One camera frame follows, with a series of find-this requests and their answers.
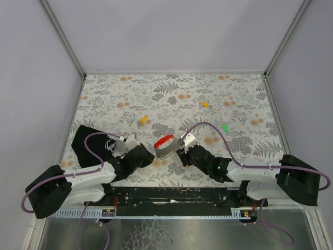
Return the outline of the green tag key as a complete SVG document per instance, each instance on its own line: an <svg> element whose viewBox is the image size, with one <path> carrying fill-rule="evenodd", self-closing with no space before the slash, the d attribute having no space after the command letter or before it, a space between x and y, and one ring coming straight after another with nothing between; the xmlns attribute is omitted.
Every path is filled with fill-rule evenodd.
<svg viewBox="0 0 333 250"><path fill-rule="evenodd" d="M228 129L228 126L227 126L226 122L223 120L223 118L220 118L220 121L221 121L221 127L222 127L223 131L225 133L228 133L229 129Z"/></svg>

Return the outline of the red grey key organizer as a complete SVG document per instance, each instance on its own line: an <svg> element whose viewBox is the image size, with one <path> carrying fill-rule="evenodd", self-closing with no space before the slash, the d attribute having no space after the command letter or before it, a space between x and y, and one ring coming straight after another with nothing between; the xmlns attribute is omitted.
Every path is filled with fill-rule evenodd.
<svg viewBox="0 0 333 250"><path fill-rule="evenodd" d="M168 157L171 153L179 148L179 140L179 137L176 137L173 134L169 134L160 138L153 146L156 157L159 159Z"/></svg>

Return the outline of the orange tag key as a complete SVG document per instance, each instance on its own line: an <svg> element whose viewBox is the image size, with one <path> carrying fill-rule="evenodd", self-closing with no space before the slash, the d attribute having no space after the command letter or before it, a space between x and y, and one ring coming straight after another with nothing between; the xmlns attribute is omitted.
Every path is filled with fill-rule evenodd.
<svg viewBox="0 0 333 250"><path fill-rule="evenodd" d="M142 127L147 119L148 119L148 115L144 115L143 117L139 118L137 120L138 128Z"/></svg>

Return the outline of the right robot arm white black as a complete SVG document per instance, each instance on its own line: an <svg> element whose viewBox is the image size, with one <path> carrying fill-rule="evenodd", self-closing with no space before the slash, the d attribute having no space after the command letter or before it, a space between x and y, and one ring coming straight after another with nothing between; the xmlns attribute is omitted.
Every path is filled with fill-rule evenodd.
<svg viewBox="0 0 333 250"><path fill-rule="evenodd" d="M321 175L292 155L284 155L276 168L246 168L231 158L214 156L199 145L176 153L183 166L195 166L216 182L238 184L241 195L255 201L290 198L302 205L317 206Z"/></svg>

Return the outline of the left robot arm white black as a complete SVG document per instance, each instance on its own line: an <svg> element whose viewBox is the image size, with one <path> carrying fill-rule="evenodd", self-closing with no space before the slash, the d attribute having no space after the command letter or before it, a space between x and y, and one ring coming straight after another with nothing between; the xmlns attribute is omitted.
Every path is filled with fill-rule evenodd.
<svg viewBox="0 0 333 250"><path fill-rule="evenodd" d="M21 208L35 214L37 219L43 219L63 206L98 202L110 192L105 185L126 179L136 169L150 165L154 158L140 144L101 166L65 171L59 165L53 165L26 187Z"/></svg>

